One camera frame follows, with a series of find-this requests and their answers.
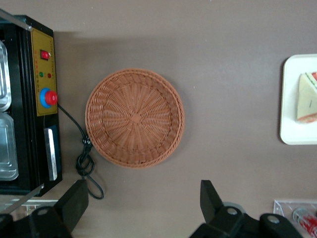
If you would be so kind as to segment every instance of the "metal screw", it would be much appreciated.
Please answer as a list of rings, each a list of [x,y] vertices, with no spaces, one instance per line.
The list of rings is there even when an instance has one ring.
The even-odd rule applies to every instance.
[[[48,211],[49,211],[48,208],[43,208],[40,211],[38,211],[38,215],[41,216],[41,215],[47,214]]]
[[[278,224],[279,223],[279,219],[277,217],[275,217],[275,216],[270,215],[270,216],[267,217],[267,219],[270,222],[274,223],[274,224]]]
[[[238,214],[237,210],[234,209],[234,208],[232,208],[232,207],[228,208],[228,209],[227,209],[227,212],[228,212],[230,215],[237,215],[237,214]]]

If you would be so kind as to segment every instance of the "basket rim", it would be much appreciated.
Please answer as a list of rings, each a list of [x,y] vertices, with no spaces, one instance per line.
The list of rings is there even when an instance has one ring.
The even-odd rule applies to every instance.
[[[95,138],[92,136],[93,132],[92,132],[92,128],[90,127],[90,122],[89,122],[89,110],[90,110],[90,106],[91,106],[91,101],[93,100],[93,98],[96,95],[96,92],[98,92],[98,89],[104,85],[105,83],[107,83],[108,81],[113,80],[114,76],[121,76],[127,73],[136,73],[136,74],[141,74],[141,75],[145,75],[148,74],[148,76],[152,79],[155,80],[156,82],[158,82],[160,85],[162,85],[164,87],[165,90],[168,91],[168,93],[170,93],[172,95],[172,98],[175,101],[176,107],[177,107],[177,112],[178,112],[178,127],[177,127],[177,131],[176,131],[176,135],[173,139],[173,141],[170,143],[168,149],[166,149],[162,154],[160,154],[157,158],[147,161],[145,163],[140,163],[140,164],[129,164],[129,163],[125,163],[122,162],[120,160],[114,159],[112,158],[112,156],[110,156],[106,151],[104,151],[103,149],[101,149],[98,140],[95,140]],[[122,166],[122,167],[128,167],[128,168],[135,168],[135,169],[140,169],[140,168],[147,168],[150,166],[154,166],[162,161],[164,161],[165,159],[167,159],[167,157],[169,157],[174,151],[175,149],[178,147],[180,140],[183,136],[183,132],[184,132],[184,127],[185,127],[185,112],[184,112],[184,106],[182,103],[182,100],[178,94],[178,92],[175,90],[175,88],[170,84],[170,82],[168,82],[163,76],[159,75],[156,72],[153,72],[151,70],[147,70],[147,69],[143,69],[143,68],[126,68],[126,69],[122,69],[122,70],[118,70],[110,75],[108,75],[107,77],[105,77],[103,80],[101,80],[96,87],[92,90],[87,104],[86,104],[86,109],[85,109],[85,124],[86,124],[86,129],[87,129],[87,133],[90,137],[90,140],[93,144],[93,146],[95,147],[95,149],[108,161]]]

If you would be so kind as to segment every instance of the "round wicker basket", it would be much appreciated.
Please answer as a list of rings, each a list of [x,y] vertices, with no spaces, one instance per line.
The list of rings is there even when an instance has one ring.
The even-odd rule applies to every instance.
[[[145,168],[165,160],[184,130],[181,99],[162,76],[125,69],[102,80],[86,106],[87,133],[114,164]]]

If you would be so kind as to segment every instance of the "metal rod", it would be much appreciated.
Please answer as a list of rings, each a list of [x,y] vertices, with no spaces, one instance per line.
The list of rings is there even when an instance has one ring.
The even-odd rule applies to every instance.
[[[26,194],[24,197],[20,198],[20,200],[16,201],[15,203],[13,203],[11,206],[5,208],[3,211],[0,212],[0,214],[10,214],[11,212],[13,212],[15,209],[17,209],[18,207],[20,207],[22,204],[24,204],[25,202],[27,202],[30,198],[34,197],[35,195],[39,194],[39,192],[41,191],[41,189],[44,188],[44,184],[38,186],[37,188],[35,188],[34,190],[32,190],[30,193]]]
[[[7,20],[19,27],[22,27],[23,29],[27,30],[27,31],[32,31],[32,26],[26,24],[24,21],[21,21],[20,19],[18,19],[17,17],[11,15],[10,13],[0,9],[0,18],[3,18],[4,20]]]

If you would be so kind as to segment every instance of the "blue button base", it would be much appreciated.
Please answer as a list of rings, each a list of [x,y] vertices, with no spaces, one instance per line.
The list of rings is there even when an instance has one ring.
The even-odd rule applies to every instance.
[[[44,108],[50,108],[51,105],[48,105],[45,101],[45,94],[50,91],[49,88],[43,88],[40,92],[40,102]]]

